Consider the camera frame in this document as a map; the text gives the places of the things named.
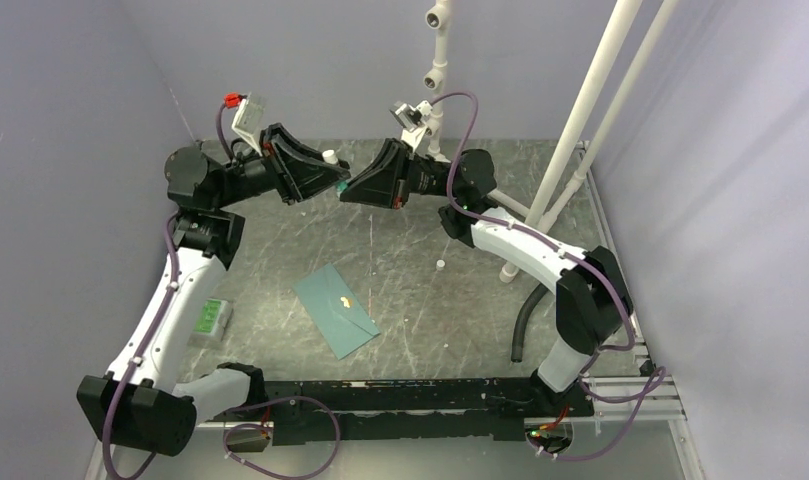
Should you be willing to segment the green label plastic box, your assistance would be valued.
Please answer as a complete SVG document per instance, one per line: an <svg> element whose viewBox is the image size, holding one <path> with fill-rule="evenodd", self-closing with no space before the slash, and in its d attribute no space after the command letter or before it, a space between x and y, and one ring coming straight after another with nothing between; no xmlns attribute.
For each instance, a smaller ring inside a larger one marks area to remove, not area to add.
<svg viewBox="0 0 809 480"><path fill-rule="evenodd" d="M225 330L234 311L231 301L209 298L196 321L189 337L191 346L211 347L223 341Z"/></svg>

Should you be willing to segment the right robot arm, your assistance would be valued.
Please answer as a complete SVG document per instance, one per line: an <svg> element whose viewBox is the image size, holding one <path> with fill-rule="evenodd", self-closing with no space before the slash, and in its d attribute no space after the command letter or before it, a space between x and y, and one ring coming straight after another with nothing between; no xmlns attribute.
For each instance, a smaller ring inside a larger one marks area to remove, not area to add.
<svg viewBox="0 0 809 480"><path fill-rule="evenodd" d="M552 239L519 222L490 199L497 186L490 153L465 149L444 163L405 142L384 141L370 165L340 187L343 202L397 210L413 194L443 196L438 211L446 234L496 255L535 278L555 297L558 338L532 375L531 401L554 415L608 339L628 329L633 304L614 254Z"/></svg>

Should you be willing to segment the black foam tube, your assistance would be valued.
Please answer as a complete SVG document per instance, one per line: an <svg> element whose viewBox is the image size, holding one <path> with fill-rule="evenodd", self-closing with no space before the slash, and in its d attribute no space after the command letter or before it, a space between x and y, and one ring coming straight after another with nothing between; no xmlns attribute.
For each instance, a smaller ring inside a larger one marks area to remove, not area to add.
<svg viewBox="0 0 809 480"><path fill-rule="evenodd" d="M553 292L546 285L538 284L519 308L511 337L510 361L512 363L517 364L523 361L529 322L535 314L545 315L551 309L551 297L553 297Z"/></svg>

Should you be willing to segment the teal envelope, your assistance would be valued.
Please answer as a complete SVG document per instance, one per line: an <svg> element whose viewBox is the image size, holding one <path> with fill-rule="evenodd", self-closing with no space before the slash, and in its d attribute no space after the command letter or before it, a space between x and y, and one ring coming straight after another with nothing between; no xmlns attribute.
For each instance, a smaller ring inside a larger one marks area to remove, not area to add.
<svg viewBox="0 0 809 480"><path fill-rule="evenodd" d="M338 360L380 335L368 311L333 265L299 280L293 291ZM344 308L341 297L351 299L353 306Z"/></svg>

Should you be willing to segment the green white glue stick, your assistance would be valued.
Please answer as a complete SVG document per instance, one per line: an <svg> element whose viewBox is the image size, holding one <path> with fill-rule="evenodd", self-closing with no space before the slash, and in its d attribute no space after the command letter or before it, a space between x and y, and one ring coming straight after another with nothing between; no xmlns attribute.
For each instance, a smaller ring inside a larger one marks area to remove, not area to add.
<svg viewBox="0 0 809 480"><path fill-rule="evenodd" d="M340 197L342 193L346 190L348 186L348 182L351 178L351 167L350 164L339 158L337 152L333 149L324 150L322 152L322 159L323 161L333 167L337 167L341 170L341 176L339 181L336 183L334 190L337 197Z"/></svg>

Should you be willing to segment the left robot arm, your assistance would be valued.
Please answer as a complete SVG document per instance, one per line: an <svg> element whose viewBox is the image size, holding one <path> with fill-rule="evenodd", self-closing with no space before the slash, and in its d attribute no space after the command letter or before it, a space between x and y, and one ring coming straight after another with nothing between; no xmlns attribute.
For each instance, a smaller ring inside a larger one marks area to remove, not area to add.
<svg viewBox="0 0 809 480"><path fill-rule="evenodd" d="M180 148L164 176L177 211L164 228L163 274L122 351L104 374L82 379L76 398L104 446L175 456L199 424L226 411L252 420L268 402L263 371L251 365L228 362L179 379L195 325L239 249L245 220L231 206L268 192L288 205L308 200L347 180L350 166L273 124L257 148L230 162L200 146Z"/></svg>

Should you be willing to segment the white pvc pipe frame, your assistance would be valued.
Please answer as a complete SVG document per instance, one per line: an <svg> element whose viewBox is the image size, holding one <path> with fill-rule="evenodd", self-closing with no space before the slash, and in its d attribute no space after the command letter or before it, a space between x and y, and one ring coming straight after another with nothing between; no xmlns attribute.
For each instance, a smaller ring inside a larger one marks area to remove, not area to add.
<svg viewBox="0 0 809 480"><path fill-rule="evenodd" d="M600 146L665 30L673 1L438 1L424 16L435 32L423 82L435 104L428 150L443 160L447 139L552 140L555 150L536 172L537 191L523 204L495 189L490 198L546 232L578 190L588 162L565 188L559 181L601 93L629 43L642 38L592 142Z"/></svg>

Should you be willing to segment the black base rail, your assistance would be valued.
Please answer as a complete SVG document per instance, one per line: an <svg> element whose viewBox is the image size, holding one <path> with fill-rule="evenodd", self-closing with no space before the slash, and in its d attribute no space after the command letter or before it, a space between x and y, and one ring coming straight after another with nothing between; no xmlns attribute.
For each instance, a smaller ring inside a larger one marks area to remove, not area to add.
<svg viewBox="0 0 809 480"><path fill-rule="evenodd" d="M526 377L269 381L266 392L271 408L225 412L216 421L266 420L275 445L296 446L335 437L521 441L539 422L593 413L579 388L548 399Z"/></svg>

